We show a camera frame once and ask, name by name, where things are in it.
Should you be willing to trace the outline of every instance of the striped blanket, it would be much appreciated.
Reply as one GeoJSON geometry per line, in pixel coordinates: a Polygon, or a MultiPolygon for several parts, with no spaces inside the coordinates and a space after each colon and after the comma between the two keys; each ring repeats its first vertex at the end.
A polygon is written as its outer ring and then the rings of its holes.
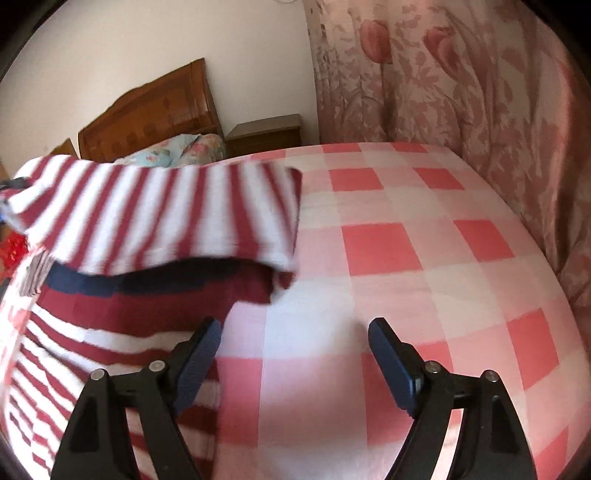
{"type": "MultiPolygon", "coordinates": [[[[137,371],[204,316],[223,321],[237,301],[268,303],[290,285],[301,175],[255,161],[167,170],[58,155],[17,176],[29,187],[2,192],[0,209],[35,247],[0,306],[0,413],[37,480],[50,475],[90,371],[137,371]],[[44,251],[56,262],[29,296],[23,285],[44,251]]],[[[206,478],[218,390],[214,366],[179,418],[206,478]]],[[[128,423],[140,471],[155,478],[137,413],[128,423]]]]}

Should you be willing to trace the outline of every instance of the curtain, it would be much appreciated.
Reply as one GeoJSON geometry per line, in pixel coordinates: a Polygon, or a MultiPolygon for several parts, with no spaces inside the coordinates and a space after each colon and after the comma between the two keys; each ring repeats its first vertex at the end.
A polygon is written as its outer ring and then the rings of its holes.
{"type": "Polygon", "coordinates": [[[320,139],[451,148],[544,251],[591,349],[591,87],[519,0],[304,0],[320,139]]]}

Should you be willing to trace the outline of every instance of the pink checkered bedsheet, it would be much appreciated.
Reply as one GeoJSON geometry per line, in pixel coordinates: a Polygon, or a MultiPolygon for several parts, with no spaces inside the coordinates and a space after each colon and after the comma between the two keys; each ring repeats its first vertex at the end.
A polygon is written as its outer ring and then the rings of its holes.
{"type": "Polygon", "coordinates": [[[539,479],[554,480],[591,427],[589,364],[550,266],[496,193],[439,147],[253,157],[304,173],[300,276],[273,305],[237,304],[226,321],[215,479],[385,478],[411,420],[368,348],[368,324],[384,316],[425,359],[498,371],[539,479]]]}

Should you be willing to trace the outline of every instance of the metal screw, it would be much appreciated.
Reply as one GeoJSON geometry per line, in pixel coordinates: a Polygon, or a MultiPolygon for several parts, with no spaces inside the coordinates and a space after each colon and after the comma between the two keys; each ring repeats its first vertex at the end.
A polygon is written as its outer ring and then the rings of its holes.
{"type": "Polygon", "coordinates": [[[435,360],[429,360],[425,362],[425,370],[430,374],[438,374],[441,371],[441,365],[435,360]]]}
{"type": "Polygon", "coordinates": [[[493,383],[498,382],[501,379],[499,377],[499,374],[497,372],[495,372],[494,370],[487,370],[486,372],[484,372],[484,376],[489,382],[493,382],[493,383]]]}
{"type": "Polygon", "coordinates": [[[104,376],[105,376],[105,371],[102,368],[97,368],[96,370],[94,370],[90,374],[90,377],[92,380],[100,380],[104,376]]]}
{"type": "Polygon", "coordinates": [[[162,360],[154,360],[150,364],[150,371],[152,372],[161,372],[166,367],[166,364],[162,360]]]}

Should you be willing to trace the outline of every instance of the pillow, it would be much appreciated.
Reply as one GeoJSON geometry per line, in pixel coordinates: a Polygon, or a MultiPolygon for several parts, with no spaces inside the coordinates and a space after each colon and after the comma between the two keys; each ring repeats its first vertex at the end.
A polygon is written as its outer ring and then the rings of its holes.
{"type": "Polygon", "coordinates": [[[114,163],[117,165],[136,165],[138,167],[169,167],[199,137],[200,135],[180,134],[126,157],[119,158],[114,163]]]}
{"type": "Polygon", "coordinates": [[[188,145],[180,158],[173,160],[170,168],[186,165],[207,165],[226,158],[226,145],[222,137],[215,134],[202,135],[188,145]]]}

